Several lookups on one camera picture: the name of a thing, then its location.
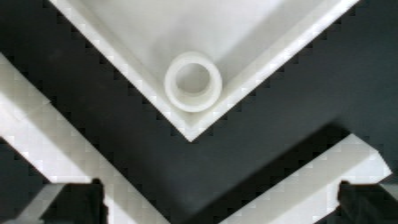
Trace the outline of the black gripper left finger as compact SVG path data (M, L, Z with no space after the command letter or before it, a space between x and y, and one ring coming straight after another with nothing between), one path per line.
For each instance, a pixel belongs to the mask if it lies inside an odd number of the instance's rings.
M48 184L9 224L108 224L99 179L89 183Z

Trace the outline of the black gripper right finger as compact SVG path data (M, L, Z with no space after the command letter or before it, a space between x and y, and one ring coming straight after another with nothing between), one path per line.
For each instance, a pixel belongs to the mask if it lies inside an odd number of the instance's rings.
M344 224L398 224L398 183L339 183L337 202Z

